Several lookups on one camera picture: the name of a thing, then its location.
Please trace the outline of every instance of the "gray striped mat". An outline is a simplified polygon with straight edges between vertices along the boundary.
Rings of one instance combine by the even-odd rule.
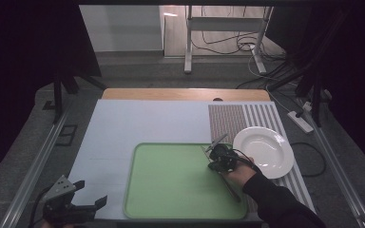
[[[210,104],[208,109],[212,140],[227,133],[228,136],[222,142],[233,144],[236,135],[249,126],[270,128],[287,139],[277,108],[273,102]],[[298,201],[315,211],[296,161],[287,175],[272,181],[276,185],[287,187]],[[250,198],[248,198],[248,205],[249,213],[257,212],[257,205]]]

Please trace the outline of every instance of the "wooden floor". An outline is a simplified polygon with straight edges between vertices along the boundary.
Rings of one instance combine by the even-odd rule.
[[[175,16],[164,16],[164,56],[165,57],[182,57],[185,54],[186,47],[186,15],[188,7],[185,6],[164,6],[164,13],[171,13]],[[264,13],[264,7],[202,7],[194,6],[192,8],[193,17],[235,17],[235,18],[261,18]],[[255,43],[257,41],[257,33],[235,31],[192,31],[193,55],[220,55],[220,53],[231,53],[238,50],[237,38],[240,36],[241,43]],[[273,43],[268,38],[262,40],[264,51],[268,54],[281,54],[284,50]],[[249,47],[244,47],[247,51],[238,51],[234,54],[237,56],[251,56]]]

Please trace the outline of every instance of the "green tray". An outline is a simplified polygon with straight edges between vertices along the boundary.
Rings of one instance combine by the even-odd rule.
[[[209,143],[141,143],[135,148],[125,197],[132,219],[242,219],[247,200],[236,202],[211,171],[202,146]]]

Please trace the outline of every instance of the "white wall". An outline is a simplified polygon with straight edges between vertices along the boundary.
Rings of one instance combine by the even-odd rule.
[[[163,14],[159,6],[80,6],[80,9],[96,52],[163,49]]]

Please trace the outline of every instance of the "table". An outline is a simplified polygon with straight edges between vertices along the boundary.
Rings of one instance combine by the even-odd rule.
[[[223,102],[214,102],[215,98]],[[221,132],[229,134],[224,143],[232,143],[240,130],[253,125],[274,129],[286,137],[266,91],[107,89],[95,107],[69,175],[70,181],[86,181],[84,191],[75,196],[73,203],[90,204],[93,199],[108,195],[106,208],[98,211],[96,218],[131,221],[123,209],[136,145],[210,143]],[[288,187],[299,201],[315,210],[296,163],[287,175],[273,182]],[[249,213],[243,220],[261,222],[256,204],[251,199],[248,203]]]

